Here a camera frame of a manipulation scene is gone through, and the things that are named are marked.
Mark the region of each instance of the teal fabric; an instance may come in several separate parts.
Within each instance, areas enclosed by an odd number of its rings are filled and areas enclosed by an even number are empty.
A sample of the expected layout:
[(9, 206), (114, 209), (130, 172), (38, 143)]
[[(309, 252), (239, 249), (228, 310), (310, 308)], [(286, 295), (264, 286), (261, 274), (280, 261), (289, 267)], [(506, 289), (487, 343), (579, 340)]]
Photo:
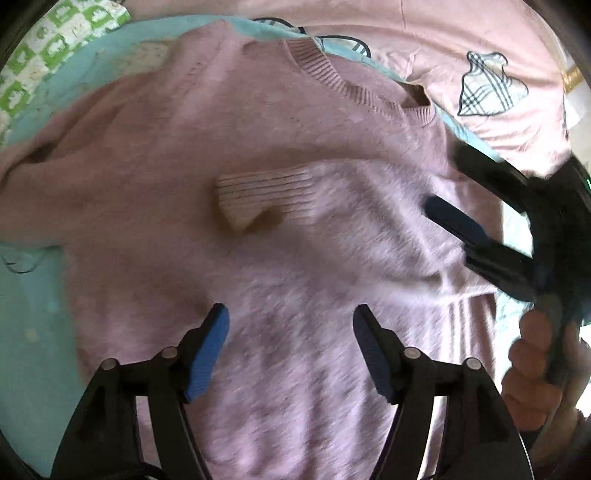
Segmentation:
[[(139, 43), (176, 38), (220, 18), (224, 17), (191, 15), (131, 23), (93, 41), (44, 81), (12, 124), (8, 144), (31, 138), (52, 114), (115, 80), (120, 75), (118, 61), (132, 54)], [(239, 33), (261, 41), (302, 36), (281, 27), (225, 18)], [(328, 39), (319, 43), (327, 53), (364, 62), (403, 81), (340, 44)], [(458, 138), (498, 158), (475, 134), (440, 109), (439, 113)], [(64, 296), (62, 258), (58, 248), (18, 251), (0, 246), (0, 255), (6, 265), (0, 265), (0, 428), (23, 460), (49, 476), (61, 436), (83, 392)]]

